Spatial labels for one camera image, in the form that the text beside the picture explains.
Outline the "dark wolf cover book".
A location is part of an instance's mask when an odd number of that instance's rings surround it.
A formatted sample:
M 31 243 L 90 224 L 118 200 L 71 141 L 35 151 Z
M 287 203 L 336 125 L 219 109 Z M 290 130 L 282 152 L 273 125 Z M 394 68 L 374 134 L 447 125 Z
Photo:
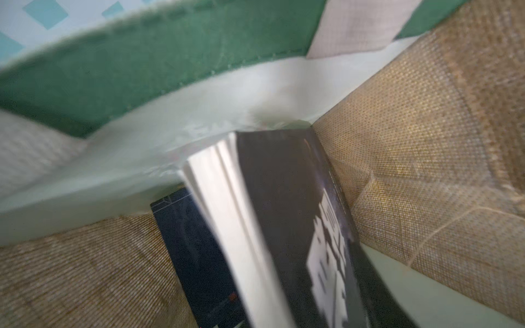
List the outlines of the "dark wolf cover book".
M 231 132 L 181 172 L 253 327 L 413 327 L 312 128 Z

